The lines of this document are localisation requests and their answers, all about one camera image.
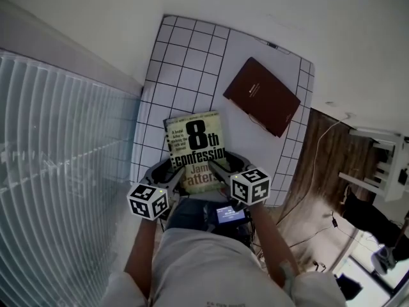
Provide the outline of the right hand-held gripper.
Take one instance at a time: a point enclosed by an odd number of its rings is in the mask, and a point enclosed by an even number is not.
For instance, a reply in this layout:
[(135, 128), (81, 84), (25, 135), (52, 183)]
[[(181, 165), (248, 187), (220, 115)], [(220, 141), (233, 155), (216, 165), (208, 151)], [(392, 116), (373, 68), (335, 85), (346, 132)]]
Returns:
[(226, 160), (228, 170), (216, 161), (209, 161), (208, 167), (219, 182), (228, 185), (231, 198), (254, 205), (270, 197), (271, 176), (263, 168), (236, 153), (228, 152)]

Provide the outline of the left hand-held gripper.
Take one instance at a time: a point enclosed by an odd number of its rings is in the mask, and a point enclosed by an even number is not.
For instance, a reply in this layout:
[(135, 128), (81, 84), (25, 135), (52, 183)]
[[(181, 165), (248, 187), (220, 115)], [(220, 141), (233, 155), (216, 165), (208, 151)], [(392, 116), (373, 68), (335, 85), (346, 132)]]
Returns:
[(169, 209), (169, 199), (185, 176), (185, 167), (170, 173), (173, 164), (170, 159), (150, 167), (143, 179), (135, 183), (127, 194), (130, 210), (144, 219), (157, 219)]

